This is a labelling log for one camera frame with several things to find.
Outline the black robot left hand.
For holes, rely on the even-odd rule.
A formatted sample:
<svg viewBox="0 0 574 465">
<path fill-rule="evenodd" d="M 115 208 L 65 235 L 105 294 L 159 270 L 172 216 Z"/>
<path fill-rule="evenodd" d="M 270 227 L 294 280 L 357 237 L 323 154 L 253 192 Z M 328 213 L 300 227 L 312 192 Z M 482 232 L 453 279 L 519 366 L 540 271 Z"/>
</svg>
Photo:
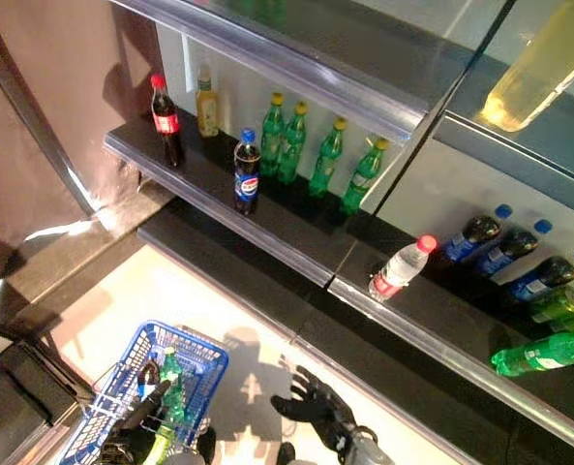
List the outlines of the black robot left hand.
<svg viewBox="0 0 574 465">
<path fill-rule="evenodd" d="M 155 443 L 156 433 L 145 422 L 157 421 L 162 398 L 171 381 L 159 383 L 133 410 L 110 428 L 96 464 L 142 464 Z"/>
</svg>

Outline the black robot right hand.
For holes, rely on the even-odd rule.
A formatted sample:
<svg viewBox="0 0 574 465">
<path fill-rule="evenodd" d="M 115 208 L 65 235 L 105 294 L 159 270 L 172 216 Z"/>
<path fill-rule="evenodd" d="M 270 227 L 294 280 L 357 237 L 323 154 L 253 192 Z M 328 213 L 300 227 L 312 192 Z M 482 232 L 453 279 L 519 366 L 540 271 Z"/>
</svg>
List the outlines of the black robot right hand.
<svg viewBox="0 0 574 465">
<path fill-rule="evenodd" d="M 321 442 L 345 462 L 352 444 L 351 431 L 357 426 L 352 409 L 327 383 L 302 365 L 291 377 L 291 398 L 271 396 L 274 410 L 286 419 L 309 423 Z"/>
</svg>

